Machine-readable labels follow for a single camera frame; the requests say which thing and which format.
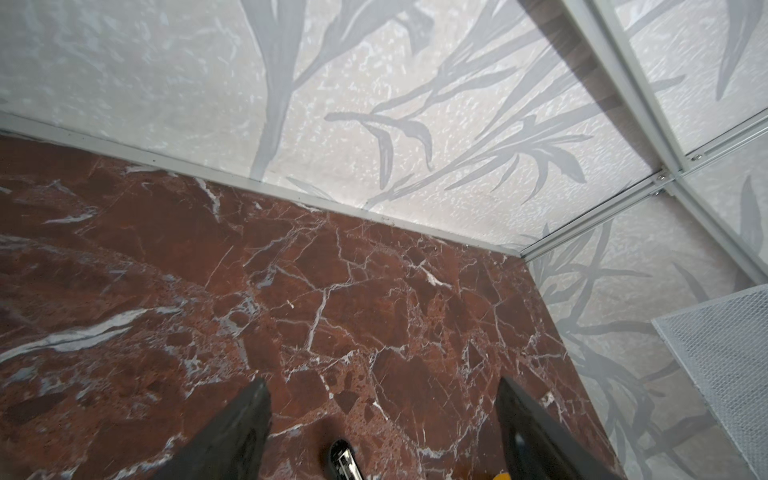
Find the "white perforated panel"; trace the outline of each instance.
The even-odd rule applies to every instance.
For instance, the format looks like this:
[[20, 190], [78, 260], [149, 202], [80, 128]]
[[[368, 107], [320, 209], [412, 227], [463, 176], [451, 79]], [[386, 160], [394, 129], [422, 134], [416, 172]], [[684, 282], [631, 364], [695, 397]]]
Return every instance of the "white perforated panel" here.
[[755, 475], [768, 478], [768, 285], [653, 323]]

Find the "white trim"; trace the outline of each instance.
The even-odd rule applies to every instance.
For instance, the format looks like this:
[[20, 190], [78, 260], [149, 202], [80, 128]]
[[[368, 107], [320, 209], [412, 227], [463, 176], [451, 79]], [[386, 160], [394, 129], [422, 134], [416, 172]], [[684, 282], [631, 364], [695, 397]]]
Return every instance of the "white trim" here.
[[139, 148], [128, 147], [127, 145], [119, 144], [114, 141], [92, 137], [91, 135], [80, 134], [65, 128], [55, 127], [53, 125], [44, 124], [39, 121], [30, 120], [28, 118], [18, 117], [16, 115], [5, 112], [0, 112], [0, 131], [12, 132], [25, 137], [30, 137], [32, 139], [46, 141], [52, 144], [75, 147], [81, 150], [93, 152], [95, 154], [104, 155], [106, 157], [120, 158], [122, 160], [130, 161], [136, 164], [150, 165], [162, 170], [173, 171], [190, 177], [202, 178], [203, 180], [212, 181], [217, 184], [228, 185], [230, 187], [240, 188], [242, 190], [252, 191], [257, 194], [269, 195], [270, 197], [277, 197], [284, 200], [305, 204], [311, 207], [329, 210], [338, 214], [358, 217], [377, 223], [384, 223], [392, 227], [402, 228], [403, 230], [410, 230], [412, 232], [422, 233], [431, 237], [437, 237], [443, 240], [469, 245], [471, 247], [490, 250], [491, 252], [503, 253], [504, 255], [508, 255], [510, 257], [519, 257], [519, 253], [512, 249], [500, 247], [499, 245], [483, 242], [481, 240], [464, 237], [463, 235], [458, 235], [457, 233], [446, 232], [444, 230], [427, 227], [425, 225], [409, 222], [407, 220], [401, 220], [399, 218], [387, 217], [386, 215], [377, 214], [362, 208], [338, 204], [330, 200], [325, 200], [323, 198], [305, 194], [304, 192], [291, 190], [285, 187], [278, 187], [276, 185], [265, 184], [264, 182], [259, 182], [257, 180], [252, 180], [246, 177], [240, 177], [238, 175], [228, 174], [227, 172], [214, 170], [213, 168], [205, 167], [203, 165], [192, 164], [178, 158], [167, 157], [161, 154], [154, 154]]

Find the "wallpaper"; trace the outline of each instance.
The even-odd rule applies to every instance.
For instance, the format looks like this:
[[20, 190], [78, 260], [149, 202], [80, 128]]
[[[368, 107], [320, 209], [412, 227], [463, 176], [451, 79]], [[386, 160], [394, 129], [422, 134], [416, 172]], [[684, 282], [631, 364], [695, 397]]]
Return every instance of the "wallpaper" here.
[[658, 166], [552, 0], [5, 2], [0, 41], [3, 111], [494, 244]]
[[686, 181], [768, 263], [768, 135], [761, 135]]
[[528, 266], [630, 480], [753, 478], [650, 323], [750, 285], [675, 200]]
[[614, 4], [649, 80], [685, 77], [657, 95], [684, 151], [768, 108], [765, 0]]

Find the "red marble floor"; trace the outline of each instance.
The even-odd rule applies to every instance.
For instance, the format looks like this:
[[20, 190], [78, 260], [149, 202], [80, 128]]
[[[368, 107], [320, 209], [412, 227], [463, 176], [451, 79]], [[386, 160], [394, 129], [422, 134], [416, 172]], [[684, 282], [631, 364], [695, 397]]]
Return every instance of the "red marble floor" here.
[[146, 478], [255, 376], [263, 478], [321, 478], [341, 435], [369, 478], [491, 478], [502, 373], [617, 464], [519, 259], [66, 147], [0, 137], [0, 166], [21, 478]]

